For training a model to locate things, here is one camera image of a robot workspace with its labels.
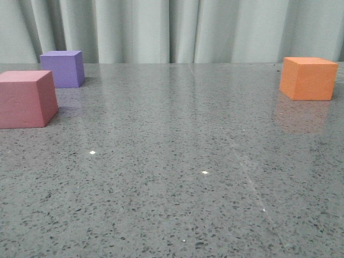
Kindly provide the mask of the grey-green curtain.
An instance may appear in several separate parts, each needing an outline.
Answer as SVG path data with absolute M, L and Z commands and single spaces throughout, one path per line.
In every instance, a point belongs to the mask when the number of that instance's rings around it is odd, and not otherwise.
M 1 63 L 343 60 L 343 1 L 1 1 Z

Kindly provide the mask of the pink foam cube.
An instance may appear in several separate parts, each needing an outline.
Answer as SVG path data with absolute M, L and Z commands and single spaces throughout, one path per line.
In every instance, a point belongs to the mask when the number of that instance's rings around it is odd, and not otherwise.
M 1 73 L 1 129 L 45 127 L 57 112 L 50 70 Z

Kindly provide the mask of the purple foam cube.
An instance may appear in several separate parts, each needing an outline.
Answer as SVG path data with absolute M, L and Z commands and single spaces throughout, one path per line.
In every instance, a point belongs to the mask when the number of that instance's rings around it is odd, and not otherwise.
M 51 70 L 56 88 L 79 88 L 85 81 L 82 51 L 49 51 L 40 55 L 43 70 Z

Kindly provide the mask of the orange foam cube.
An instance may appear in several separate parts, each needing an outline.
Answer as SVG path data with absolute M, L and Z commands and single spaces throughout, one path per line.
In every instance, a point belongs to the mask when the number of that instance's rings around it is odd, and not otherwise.
M 332 99 L 338 64 L 315 57 L 285 57 L 279 90 L 294 101 Z

